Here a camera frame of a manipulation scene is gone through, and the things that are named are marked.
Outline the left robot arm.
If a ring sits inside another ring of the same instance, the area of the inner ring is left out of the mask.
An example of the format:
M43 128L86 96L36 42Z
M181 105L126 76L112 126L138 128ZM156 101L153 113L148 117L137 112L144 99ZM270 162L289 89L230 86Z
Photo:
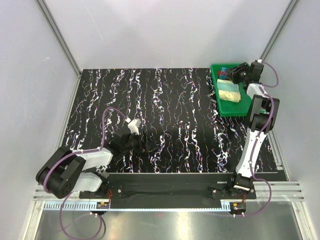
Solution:
M85 172L99 166L108 166L112 160L128 152L143 153L148 138L144 133L116 134L102 148L72 151L59 147L37 172L35 180L46 193L63 199L72 192L91 192L97 198L108 193L103 178L93 172Z

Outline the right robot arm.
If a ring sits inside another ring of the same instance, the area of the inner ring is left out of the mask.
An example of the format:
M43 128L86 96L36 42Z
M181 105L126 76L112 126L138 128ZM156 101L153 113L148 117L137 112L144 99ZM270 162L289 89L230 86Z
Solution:
M224 190L233 199L241 199L253 191L255 166L262 143L267 134L274 128L280 100L267 93L260 82L265 62L261 59L246 62L226 70L227 77L234 83L243 83L245 93L251 98L251 103L245 118L247 136L242 155L235 168L232 178Z

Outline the red and blue towel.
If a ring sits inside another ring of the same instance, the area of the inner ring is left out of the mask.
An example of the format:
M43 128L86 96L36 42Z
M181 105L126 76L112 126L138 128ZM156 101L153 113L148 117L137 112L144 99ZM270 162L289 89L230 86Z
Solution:
M231 70L232 68L222 67L218 73L217 76L220 80L231 80Z

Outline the yellow and green towel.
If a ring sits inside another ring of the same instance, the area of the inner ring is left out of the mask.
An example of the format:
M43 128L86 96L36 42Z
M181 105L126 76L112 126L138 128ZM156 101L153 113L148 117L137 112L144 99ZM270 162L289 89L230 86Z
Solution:
M234 84L231 80L218 79L216 86L221 100L233 103L239 103L241 101L239 86Z

